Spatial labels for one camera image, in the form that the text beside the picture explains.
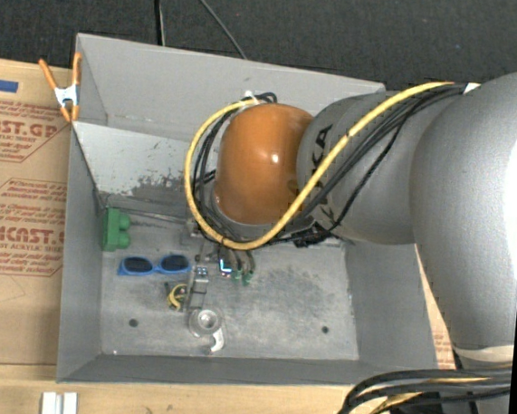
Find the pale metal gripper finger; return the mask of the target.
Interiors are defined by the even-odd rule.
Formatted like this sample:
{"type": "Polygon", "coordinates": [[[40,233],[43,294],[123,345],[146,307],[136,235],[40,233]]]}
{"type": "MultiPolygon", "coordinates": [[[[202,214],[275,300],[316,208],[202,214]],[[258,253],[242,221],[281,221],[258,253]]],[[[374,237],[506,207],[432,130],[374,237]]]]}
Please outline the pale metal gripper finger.
{"type": "Polygon", "coordinates": [[[204,308],[209,281],[207,267],[197,265],[193,270],[187,289],[186,306],[184,307],[186,312],[192,313],[204,308]]]}

